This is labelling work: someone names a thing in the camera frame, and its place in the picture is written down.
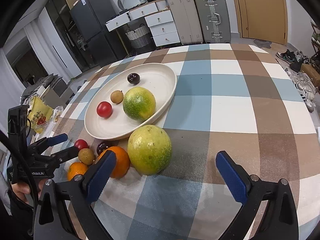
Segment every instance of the metal screw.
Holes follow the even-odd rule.
[[[286,179],[281,179],[281,183],[282,183],[283,185],[288,185],[288,181],[287,181]]]
[[[253,181],[258,181],[258,180],[259,180],[259,177],[258,177],[257,175],[255,175],[255,174],[252,174],[252,175],[250,176],[250,178],[251,178]]]
[[[74,179],[75,181],[79,181],[79,180],[82,179],[82,175],[81,175],[81,174],[78,174],[78,175],[74,176],[73,179]]]
[[[52,179],[47,179],[47,180],[45,181],[45,184],[46,184],[47,186],[49,186],[51,183],[52,183]]]

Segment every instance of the brown box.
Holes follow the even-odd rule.
[[[308,75],[315,87],[320,86],[320,74],[311,65],[302,64],[300,71]]]

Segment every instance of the dark cherry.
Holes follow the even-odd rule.
[[[97,154],[100,155],[104,150],[108,149],[111,146],[113,146],[111,141],[102,141],[97,146]]]
[[[133,85],[137,85],[140,82],[140,76],[137,73],[131,73],[128,75],[128,82]]]

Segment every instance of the dark gray refrigerator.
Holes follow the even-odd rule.
[[[110,0],[80,0],[70,14],[101,67],[125,58],[127,53],[116,31],[109,32],[105,25],[116,15]]]

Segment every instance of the blue gripper pad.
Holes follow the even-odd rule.
[[[49,137],[47,140],[47,143],[49,146],[55,146],[56,144],[65,142],[66,140],[68,140],[68,135],[63,133],[63,134],[59,134],[55,137]]]
[[[248,198],[246,186],[222,152],[216,156],[216,166],[235,201],[244,205]]]
[[[97,164],[90,166],[95,168],[94,166],[97,165],[96,167],[98,168],[91,177],[90,181],[86,184],[86,201],[88,204],[98,200],[110,177],[111,172],[116,166],[117,158],[113,151],[107,151],[104,155]]]

